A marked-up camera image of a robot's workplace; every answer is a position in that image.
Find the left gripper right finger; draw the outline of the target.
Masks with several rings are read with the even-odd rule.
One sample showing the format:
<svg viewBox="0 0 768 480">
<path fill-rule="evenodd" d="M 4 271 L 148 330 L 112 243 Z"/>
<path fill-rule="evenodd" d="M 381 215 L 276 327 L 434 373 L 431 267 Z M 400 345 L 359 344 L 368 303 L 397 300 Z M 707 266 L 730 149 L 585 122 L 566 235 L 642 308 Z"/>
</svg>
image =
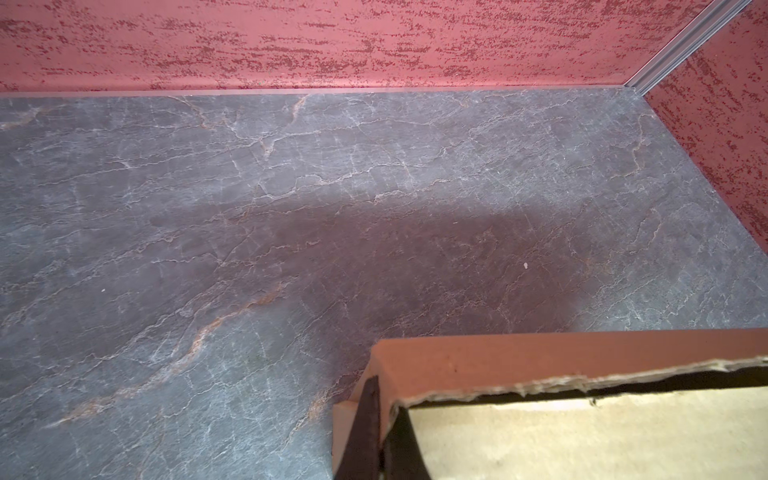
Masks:
<svg viewBox="0 0 768 480">
<path fill-rule="evenodd" d="M 408 409 L 401 409 L 383 443 L 384 476 L 390 480 L 430 480 Z"/>
</svg>

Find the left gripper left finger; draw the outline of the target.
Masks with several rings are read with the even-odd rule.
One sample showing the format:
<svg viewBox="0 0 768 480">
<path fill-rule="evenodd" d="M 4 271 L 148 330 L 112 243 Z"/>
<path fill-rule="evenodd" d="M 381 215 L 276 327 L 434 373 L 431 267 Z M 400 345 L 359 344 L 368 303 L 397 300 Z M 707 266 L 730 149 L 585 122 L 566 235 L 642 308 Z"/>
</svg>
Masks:
<svg viewBox="0 0 768 480">
<path fill-rule="evenodd" d="M 332 409 L 334 479 L 378 479 L 380 470 L 380 394 L 378 377 L 363 384 L 358 401 L 342 401 Z"/>
</svg>

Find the brown cardboard box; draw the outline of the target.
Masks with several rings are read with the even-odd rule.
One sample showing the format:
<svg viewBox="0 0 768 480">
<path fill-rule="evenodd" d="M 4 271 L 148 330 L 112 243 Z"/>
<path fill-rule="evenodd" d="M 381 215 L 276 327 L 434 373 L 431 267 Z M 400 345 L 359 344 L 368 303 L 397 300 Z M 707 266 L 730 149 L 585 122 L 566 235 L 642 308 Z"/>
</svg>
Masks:
<svg viewBox="0 0 768 480">
<path fill-rule="evenodd" d="M 431 479 L 763 479 L 763 329 L 388 339 L 383 443 L 408 409 Z"/>
</svg>

